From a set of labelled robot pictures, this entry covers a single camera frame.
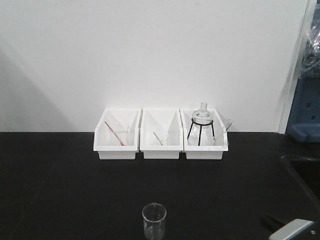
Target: white wall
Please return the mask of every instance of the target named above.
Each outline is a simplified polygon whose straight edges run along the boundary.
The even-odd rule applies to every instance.
[[[0,131],[93,131],[105,107],[276,132],[307,0],[2,0]]]

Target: plastic tray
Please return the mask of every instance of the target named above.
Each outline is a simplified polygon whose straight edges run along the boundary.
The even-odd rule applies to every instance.
[[[139,123],[141,109],[105,109],[94,130],[93,150],[98,151],[99,158],[135,159],[139,151]],[[125,132],[112,133],[105,121],[114,131],[124,129]]]
[[[183,147],[178,109],[143,109],[140,150],[145,159],[178,159]]]
[[[208,160],[220,160],[223,153],[228,151],[228,136],[225,131],[224,124],[216,109],[208,109],[213,114],[213,129],[214,135],[219,136],[223,133],[222,137],[213,144],[209,142],[208,138],[213,138],[211,127],[202,129],[201,143],[203,145],[189,144],[187,140],[188,132],[191,126],[192,113],[197,109],[180,109],[182,125],[183,125],[183,143],[184,152],[187,159],[208,159]]]

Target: small glass beaker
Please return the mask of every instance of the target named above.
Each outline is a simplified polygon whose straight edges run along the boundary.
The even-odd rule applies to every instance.
[[[154,144],[157,146],[167,146],[168,145],[168,134],[161,132],[153,132],[154,135]]]
[[[156,202],[142,209],[144,235],[148,240],[161,240],[165,236],[166,208]]]
[[[107,122],[104,121],[107,126],[107,129],[112,134],[108,135],[108,143],[111,146],[126,146],[128,144],[129,138],[129,127],[123,122]]]

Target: glassware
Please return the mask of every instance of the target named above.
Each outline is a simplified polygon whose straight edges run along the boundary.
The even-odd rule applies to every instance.
[[[206,124],[210,124],[214,120],[214,115],[207,110],[207,105],[208,104],[206,102],[202,102],[200,109],[192,113],[192,119],[196,124],[206,125]]]
[[[160,145],[160,146],[167,146],[168,145],[168,134],[153,132],[153,135],[156,139],[156,142],[154,145]]]
[[[148,240],[161,240],[165,236],[166,208],[156,202],[142,209],[144,235]]]
[[[126,146],[129,137],[129,128],[123,122],[104,121],[107,129],[112,134],[108,135],[108,142],[114,146]]]
[[[223,132],[221,132],[217,137],[213,137],[213,140],[214,140],[214,145],[217,144],[217,142],[220,140],[220,138],[228,131],[228,129],[231,127],[233,121],[232,119],[227,119],[224,123],[224,126],[223,126]]]
[[[192,113],[192,123],[188,132],[189,145],[211,146],[214,144],[214,115],[208,111],[207,103],[202,102],[200,109]]]

